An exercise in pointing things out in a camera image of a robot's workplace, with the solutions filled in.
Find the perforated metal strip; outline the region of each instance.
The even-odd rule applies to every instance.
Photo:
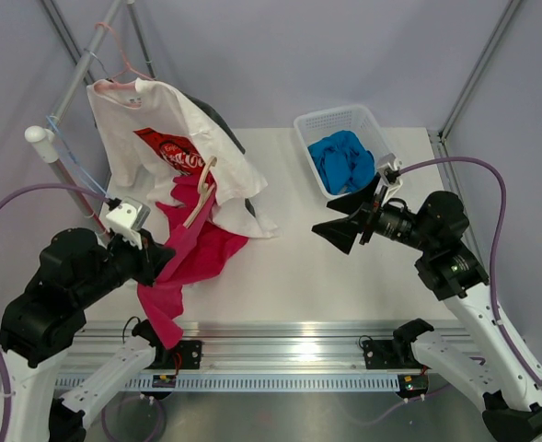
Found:
[[[63,374],[57,390],[69,390],[85,381],[85,374]],[[124,391],[199,391],[199,392],[321,392],[321,391],[399,391],[397,375],[199,375],[181,374],[173,385],[161,382],[158,375],[138,375]]]

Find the gray garment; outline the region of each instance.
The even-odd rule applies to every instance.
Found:
[[[246,149],[242,144],[237,140],[236,136],[230,129],[230,126],[227,125],[227,122],[222,118],[222,116],[215,110],[211,105],[205,103],[204,101],[201,101],[200,99],[196,99],[192,97],[191,95],[183,92],[185,97],[187,97],[195,106],[197,106],[199,109],[205,113],[209,118],[211,118],[219,127],[222,128],[222,130],[227,134],[227,136],[230,137],[230,139],[234,142],[236,147],[240,149],[240,152],[243,154],[246,153]],[[250,212],[252,216],[256,216],[256,212],[254,211],[254,206],[250,202],[250,200],[247,198],[245,201],[246,209]]]

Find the clothes rack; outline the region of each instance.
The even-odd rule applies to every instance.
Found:
[[[113,22],[114,18],[117,16],[124,1],[127,5],[128,12],[130,13],[133,29],[140,43],[140,47],[142,48],[142,54],[144,56],[146,66],[148,67],[150,76],[156,78],[153,61],[150,56],[150,52],[148,50],[144,36],[144,31],[142,29],[140,19],[137,14],[135,0],[113,0],[105,17],[100,21],[110,25]],[[58,10],[57,6],[53,1],[50,1],[50,3],[52,3],[53,10]],[[72,103],[75,93],[78,90],[78,87],[88,76],[88,70],[94,60],[92,53],[96,53],[98,51],[106,35],[107,30],[104,27],[97,27],[89,44],[86,46],[85,50],[80,56],[80,59],[76,63],[75,70],[73,71],[70,79],[66,83],[62,96],[58,98],[58,100],[56,101],[56,105],[54,106],[54,108],[52,109],[52,113],[50,114],[50,117],[53,119],[56,127],[60,126],[60,124],[62,123],[63,118],[68,112],[68,108]],[[50,166],[50,169],[60,182],[65,184],[75,184],[74,178],[67,170],[66,166],[59,158],[55,148],[52,145],[52,142],[55,138],[55,133],[52,128],[30,126],[25,131],[25,138],[30,144],[34,146],[41,159],[46,164],[48,164],[48,166]],[[99,220],[97,212],[88,203],[86,198],[76,192],[69,193],[75,204],[82,212],[83,216],[91,219],[92,228],[99,235],[105,234],[105,227]]]

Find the white table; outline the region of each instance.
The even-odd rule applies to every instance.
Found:
[[[293,129],[235,130],[248,159],[269,187],[254,200],[281,227],[273,239],[252,239],[223,273],[187,286],[185,313],[179,320],[212,323],[450,320],[453,315],[427,290],[414,268],[420,254],[388,239],[356,244],[349,256],[311,232],[311,227],[341,214],[326,208]],[[423,128],[393,128],[386,133],[405,165],[432,159]],[[442,189],[436,167],[404,177],[397,195],[417,210],[432,191]],[[152,180],[143,171],[133,188],[114,183],[114,196],[145,202]],[[145,223],[155,239],[168,237],[158,209]],[[135,286],[127,284],[86,311],[89,320],[145,317]]]

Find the plastic basket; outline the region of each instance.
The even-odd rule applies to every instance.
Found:
[[[359,138],[364,149],[373,154],[375,164],[379,158],[392,152],[390,144],[373,114],[365,106],[359,104],[302,115],[295,119],[294,127],[309,166],[316,176],[317,185],[329,200],[338,198],[340,195],[332,195],[326,190],[319,173],[317,173],[314,160],[309,155],[308,148],[312,144],[337,131],[351,131]]]

